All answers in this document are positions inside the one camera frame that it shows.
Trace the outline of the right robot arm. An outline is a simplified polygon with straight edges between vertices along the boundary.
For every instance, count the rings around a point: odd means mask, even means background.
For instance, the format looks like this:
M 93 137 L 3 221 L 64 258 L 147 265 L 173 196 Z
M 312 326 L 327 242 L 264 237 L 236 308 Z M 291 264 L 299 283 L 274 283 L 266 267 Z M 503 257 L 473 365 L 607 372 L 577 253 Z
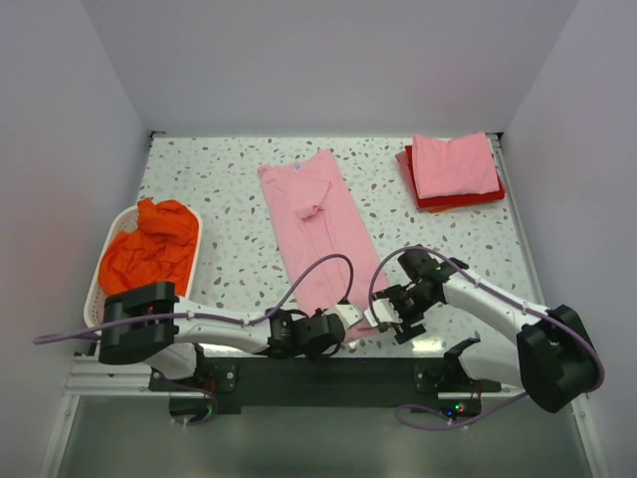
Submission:
M 474 354 L 478 340 L 466 340 L 443 367 L 446 384 L 467 390 L 479 379 L 520 388 L 543 410 L 556 413 L 583 394 L 597 390 L 605 368 L 579 314 L 569 306 L 549 308 L 523 300 L 483 279 L 466 263 L 422 245 L 389 255 L 409 282 L 384 290 L 370 287 L 369 313 L 379 325 L 396 328 L 404 343 L 423 333 L 419 321 L 442 304 L 470 314 L 514 347 L 506 355 Z

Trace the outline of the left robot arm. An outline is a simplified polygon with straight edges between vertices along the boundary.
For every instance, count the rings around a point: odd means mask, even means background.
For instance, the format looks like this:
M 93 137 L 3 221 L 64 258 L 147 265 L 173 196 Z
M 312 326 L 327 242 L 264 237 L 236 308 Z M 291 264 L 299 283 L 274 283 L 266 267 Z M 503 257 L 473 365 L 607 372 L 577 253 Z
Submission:
M 145 363 L 184 390 L 206 378 L 203 347 L 221 346 L 253 356 L 316 358 L 341 345 L 363 319 L 347 300 L 309 316 L 299 310 L 270 309 L 265 319 L 223 316 L 178 296 L 170 282 L 156 282 L 105 300 L 99 362 Z

